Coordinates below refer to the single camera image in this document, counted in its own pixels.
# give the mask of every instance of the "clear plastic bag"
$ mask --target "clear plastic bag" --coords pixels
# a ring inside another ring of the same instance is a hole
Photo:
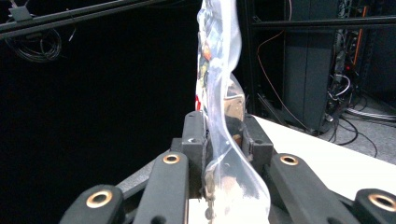
[[[205,169],[206,217],[210,223],[268,223],[268,188],[233,139],[245,112],[245,95],[232,75],[241,50],[235,0],[204,0],[198,22],[196,108],[204,111],[213,147]]]

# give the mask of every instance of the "wire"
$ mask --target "wire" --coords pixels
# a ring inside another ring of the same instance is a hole
[[[291,13],[292,13],[292,4],[291,4],[291,0],[289,0],[289,4],[290,4],[289,21],[291,21]],[[308,128],[307,128],[299,119],[297,119],[297,118],[293,115],[293,113],[291,113],[291,112],[289,111],[288,107],[283,103],[281,97],[279,96],[279,94],[278,94],[277,91],[276,91],[276,88],[275,88],[274,85],[272,84],[271,79],[268,77],[267,73],[265,72],[264,66],[262,65],[262,59],[260,58],[260,48],[262,47],[262,45],[264,45],[264,44],[268,43],[269,41],[271,41],[271,40],[277,38],[278,36],[282,35],[283,32],[284,32],[284,31],[282,30],[281,32],[279,32],[279,34],[274,35],[273,37],[271,37],[271,38],[269,38],[269,39],[263,41],[263,42],[257,47],[257,51],[256,51],[257,59],[259,60],[259,64],[260,64],[260,67],[262,68],[262,72],[264,73],[265,78],[267,79],[268,83],[270,84],[271,89],[274,91],[274,94],[276,95],[276,98],[279,100],[279,102],[282,104],[282,106],[286,109],[286,111],[288,111],[288,113],[289,113],[297,122],[299,122],[306,130],[308,130]]]
[[[8,38],[7,45],[22,59],[32,63],[48,63],[59,58],[62,39],[55,29]]]
[[[374,143],[369,137],[367,137],[365,134],[360,133],[360,132],[357,132],[356,127],[355,127],[351,122],[349,122],[349,121],[346,120],[346,119],[342,119],[342,120],[346,121],[354,130],[350,130],[350,129],[344,127],[343,125],[339,124],[343,129],[345,129],[345,130],[347,130],[347,131],[350,131],[350,132],[354,132],[354,133],[356,133],[357,135],[360,134],[361,136],[363,136],[365,139],[367,139],[367,140],[373,145],[374,150],[375,150],[374,158],[376,158],[376,156],[378,155],[378,148],[376,147],[375,143]]]
[[[349,77],[344,76],[344,75],[340,75],[340,74],[335,74],[335,75],[336,75],[337,77],[343,77],[343,78],[345,78],[345,79],[347,80],[346,88],[345,88],[343,91],[340,91],[340,92],[338,92],[337,94],[335,94],[335,96],[339,96],[339,95],[345,93],[345,92],[350,88],[350,79],[349,79]]]
[[[345,142],[345,143],[338,143],[338,144],[337,144],[338,146],[346,146],[346,145],[348,145],[348,144],[353,143],[353,142],[358,138],[359,132],[358,132],[358,129],[355,127],[355,125],[353,125],[353,123],[351,123],[350,121],[348,121],[348,120],[346,120],[346,119],[343,119],[343,118],[340,118],[340,119],[341,119],[341,120],[344,120],[346,123],[348,123],[348,124],[353,128],[353,130],[354,130],[354,131],[352,131],[352,132],[355,133],[355,136],[354,136],[351,140],[349,140],[349,141],[347,141],[347,142]]]
[[[373,123],[373,124],[387,126],[387,127],[390,127],[390,128],[396,128],[396,125],[391,125],[390,123],[381,122],[381,121],[378,121],[378,120],[375,120],[375,119],[374,120],[371,120],[371,119],[354,119],[354,118],[347,118],[345,116],[343,116],[343,117],[344,117],[344,119],[353,119],[353,120],[356,120],[356,121],[368,122],[368,123]]]
[[[380,120],[386,120],[386,121],[396,121],[396,116],[394,115],[382,115],[382,114],[372,114],[372,113],[365,113],[361,112],[359,110],[355,110],[352,108],[348,108],[346,110],[348,114],[357,116],[357,117],[363,117],[363,118],[369,118],[369,119],[380,119]]]
[[[334,123],[334,131],[332,132],[332,137],[330,137],[330,139],[327,140],[328,142],[332,141],[333,138],[334,138],[333,142],[335,142],[335,139],[337,138],[337,128],[338,128],[338,120]]]

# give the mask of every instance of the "white table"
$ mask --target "white table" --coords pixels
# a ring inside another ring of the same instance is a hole
[[[396,165],[256,118],[278,153],[302,158],[334,192],[354,200],[360,189],[382,189],[396,195]]]

